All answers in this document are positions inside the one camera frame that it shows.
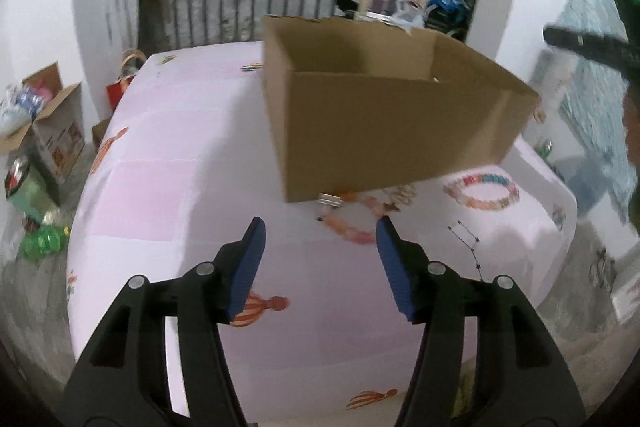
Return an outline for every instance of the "cardboard box with items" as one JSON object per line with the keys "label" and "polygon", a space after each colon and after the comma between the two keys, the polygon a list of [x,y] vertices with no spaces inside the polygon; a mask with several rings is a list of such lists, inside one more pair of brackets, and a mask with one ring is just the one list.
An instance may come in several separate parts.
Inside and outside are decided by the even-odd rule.
{"label": "cardboard box with items", "polygon": [[58,65],[32,74],[23,84],[44,85],[53,95],[34,121],[0,138],[0,154],[35,147],[43,166],[57,184],[66,181],[84,147],[79,85],[62,87]]}
{"label": "cardboard box with items", "polygon": [[268,16],[264,94],[286,201],[497,164],[538,94],[432,30]]}

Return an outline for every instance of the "green container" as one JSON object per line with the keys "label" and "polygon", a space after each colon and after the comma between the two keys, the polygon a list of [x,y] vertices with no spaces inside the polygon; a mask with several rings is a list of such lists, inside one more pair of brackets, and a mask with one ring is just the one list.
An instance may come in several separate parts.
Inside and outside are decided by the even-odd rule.
{"label": "green container", "polygon": [[37,263],[65,248],[68,237],[67,228],[43,225],[36,232],[24,236],[20,243],[20,252],[27,261]]}
{"label": "green container", "polygon": [[4,194],[15,208],[38,223],[47,212],[59,210],[47,193],[44,179],[25,157],[16,158],[11,165],[4,179]]}

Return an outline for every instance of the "red bag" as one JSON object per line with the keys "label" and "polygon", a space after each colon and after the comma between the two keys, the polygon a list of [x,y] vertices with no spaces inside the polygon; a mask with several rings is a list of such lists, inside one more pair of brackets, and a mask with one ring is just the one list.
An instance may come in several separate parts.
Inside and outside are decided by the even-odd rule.
{"label": "red bag", "polygon": [[129,87],[129,84],[133,80],[133,77],[136,76],[135,73],[123,75],[122,70],[127,65],[127,62],[129,62],[133,58],[139,58],[140,60],[142,60],[143,64],[146,62],[145,54],[143,54],[143,52],[141,52],[140,50],[134,50],[134,49],[126,50],[125,54],[127,55],[122,61],[122,65],[120,66],[120,77],[118,78],[118,81],[115,84],[110,84],[109,86],[107,86],[107,96],[109,97],[109,105],[111,105],[111,110],[113,111],[116,110],[116,107],[120,102],[122,95],[127,90],[127,87]]}

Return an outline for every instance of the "beaded bracelet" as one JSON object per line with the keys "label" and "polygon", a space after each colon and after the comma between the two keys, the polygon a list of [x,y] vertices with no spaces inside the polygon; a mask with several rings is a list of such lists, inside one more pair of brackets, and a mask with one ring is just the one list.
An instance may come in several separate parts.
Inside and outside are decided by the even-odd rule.
{"label": "beaded bracelet", "polygon": [[[463,190],[471,185],[497,184],[507,189],[508,195],[499,200],[482,201],[463,194]],[[520,192],[516,184],[498,174],[473,174],[453,181],[444,187],[444,191],[458,203],[476,210],[504,210],[520,201]]]}

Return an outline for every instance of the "screw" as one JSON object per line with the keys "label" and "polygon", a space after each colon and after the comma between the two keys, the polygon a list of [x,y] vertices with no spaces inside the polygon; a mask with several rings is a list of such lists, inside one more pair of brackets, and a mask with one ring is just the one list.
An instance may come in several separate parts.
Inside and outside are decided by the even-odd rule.
{"label": "screw", "polygon": [[196,273],[198,275],[209,275],[210,273],[213,273],[213,263],[210,263],[209,261],[207,261],[206,263],[198,264],[198,267],[196,268]]}
{"label": "screw", "polygon": [[498,286],[500,288],[504,288],[505,290],[510,290],[513,288],[513,279],[511,277],[507,277],[506,275],[500,275],[497,279]]}
{"label": "screw", "polygon": [[438,261],[434,261],[433,263],[429,263],[427,270],[431,275],[443,275],[444,272],[447,271],[447,267],[442,263],[438,263]]}
{"label": "screw", "polygon": [[142,288],[145,284],[145,278],[142,275],[134,275],[131,279],[129,279],[129,288],[132,290],[137,290],[138,288]]}

